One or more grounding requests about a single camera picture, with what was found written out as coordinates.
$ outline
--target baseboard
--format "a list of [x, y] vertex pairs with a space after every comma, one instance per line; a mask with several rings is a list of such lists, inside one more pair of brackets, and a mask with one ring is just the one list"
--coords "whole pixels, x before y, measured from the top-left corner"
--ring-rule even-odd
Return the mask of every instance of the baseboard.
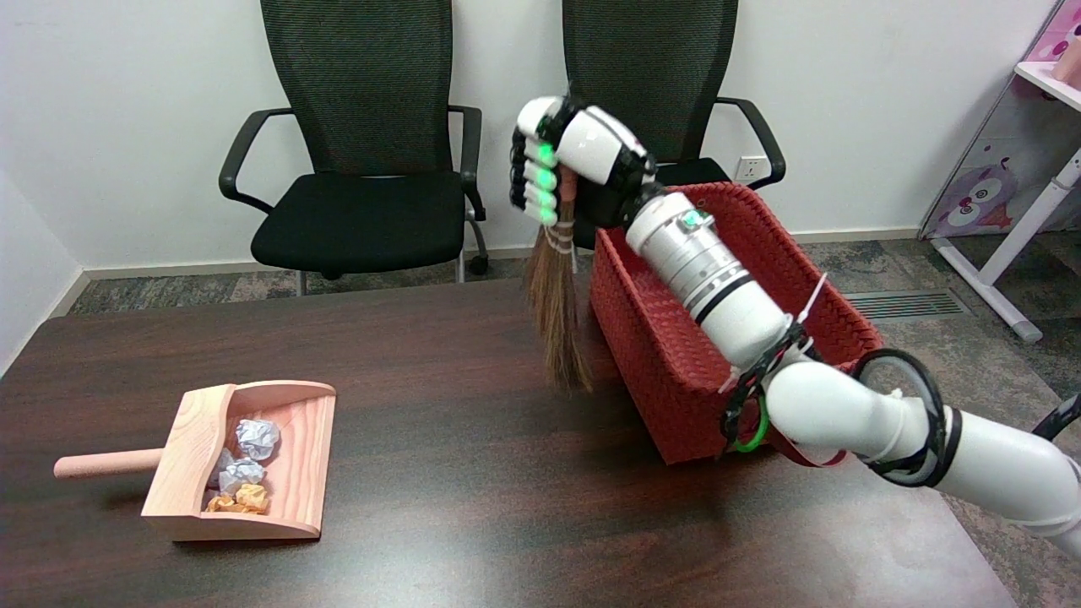
[[86, 272], [79, 270], [79, 274], [77, 274], [75, 279], [71, 280], [71, 285], [69, 285], [67, 290], [65, 290], [64, 293], [62, 293], [56, 300], [56, 303], [53, 305], [53, 310], [49, 313], [48, 318], [52, 319], [54, 317], [63, 317], [64, 315], [67, 315], [68, 310], [71, 309], [71, 305], [75, 304], [75, 301], [78, 300], [80, 295], [82, 295], [82, 291], [86, 289], [90, 281], [91, 278], [86, 276]]
[[[792, 238], [799, 243], [813, 243], [813, 242], [850, 242], [856, 240], [896, 240], [896, 239], [915, 239], [919, 234], [919, 228], [889, 228], [882, 230], [829, 230], [829, 232], [805, 232], [805, 233], [792, 233]], [[488, 256], [492, 260], [511, 260], [517, 257], [529, 257], [530, 253], [533, 251], [532, 247], [504, 247], [498, 249], [489, 249]], [[476, 251], [466, 250], [466, 259], [468, 260]], [[580, 249], [578, 250], [579, 255], [590, 255], [592, 251]], [[165, 266], [120, 266], [115, 268], [86, 268], [83, 270], [82, 276], [79, 280], [84, 280], [89, 283], [92, 280], [103, 280], [103, 279], [134, 279], [142, 277], [182, 277], [190, 275], [224, 275], [230, 273], [258, 273], [258, 272], [278, 272], [281, 268], [276, 268], [273, 266], [265, 266], [258, 262], [213, 262], [209, 264], [176, 264], [176, 265], [165, 265]], [[79, 288], [79, 293], [82, 292], [86, 286], [82, 285]], [[71, 302], [79, 296], [76, 293], [68, 302], [67, 306], [70, 307]]]
[[800, 244], [813, 242], [852, 242], [857, 240], [902, 240], [915, 239], [920, 234], [920, 228], [886, 228], [881, 230], [826, 230], [826, 232], [804, 232], [791, 233], [792, 238]]
[[208, 264], [174, 264], [164, 266], [118, 266], [114, 268], [86, 268], [90, 280], [137, 279], [144, 277], [186, 277], [191, 275], [226, 275], [230, 273], [278, 272], [281, 268], [258, 262], [211, 262]]

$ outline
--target broom bristles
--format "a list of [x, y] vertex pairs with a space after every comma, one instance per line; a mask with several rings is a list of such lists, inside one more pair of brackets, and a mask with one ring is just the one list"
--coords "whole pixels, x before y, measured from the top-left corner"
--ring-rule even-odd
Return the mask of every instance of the broom bristles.
[[[563, 167], [559, 171], [559, 221], [572, 222], [577, 175]], [[571, 234], [570, 228], [560, 230]], [[571, 256], [548, 243], [544, 226], [537, 230], [533, 253], [525, 265], [525, 286], [533, 320], [544, 342], [548, 381], [564, 391], [592, 391], [589, 366], [578, 344], [578, 308]]]

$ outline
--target electrical outlet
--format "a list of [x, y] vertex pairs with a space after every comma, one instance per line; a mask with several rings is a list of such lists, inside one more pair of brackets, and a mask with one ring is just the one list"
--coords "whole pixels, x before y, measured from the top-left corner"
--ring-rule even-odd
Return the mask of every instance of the electrical outlet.
[[770, 174], [770, 160], [764, 156], [743, 156], [739, 157], [739, 164], [736, 166], [736, 176], [733, 182], [748, 184]]

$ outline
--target chair caster wheel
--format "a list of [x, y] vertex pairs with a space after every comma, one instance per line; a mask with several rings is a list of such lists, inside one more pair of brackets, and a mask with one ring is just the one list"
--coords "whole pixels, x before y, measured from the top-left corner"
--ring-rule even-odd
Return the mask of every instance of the chair caster wheel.
[[475, 255], [469, 261], [469, 274], [480, 276], [485, 273], [488, 273], [488, 255]]

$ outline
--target basket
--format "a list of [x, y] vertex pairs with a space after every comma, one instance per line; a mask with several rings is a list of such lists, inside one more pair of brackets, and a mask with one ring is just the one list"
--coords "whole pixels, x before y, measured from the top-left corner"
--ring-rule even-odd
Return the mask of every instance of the basket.
[[[740, 184], [682, 186], [712, 214], [718, 236], [786, 313], [798, 315], [822, 273], [762, 199]], [[590, 303], [624, 382], [668, 464], [725, 449], [719, 419], [733, 388], [719, 394], [732, 367], [644, 260], [622, 228], [598, 230]], [[823, 360], [849, 372], [882, 347], [871, 323], [828, 282], [804, 327]], [[748, 404], [740, 440], [758, 425]]]

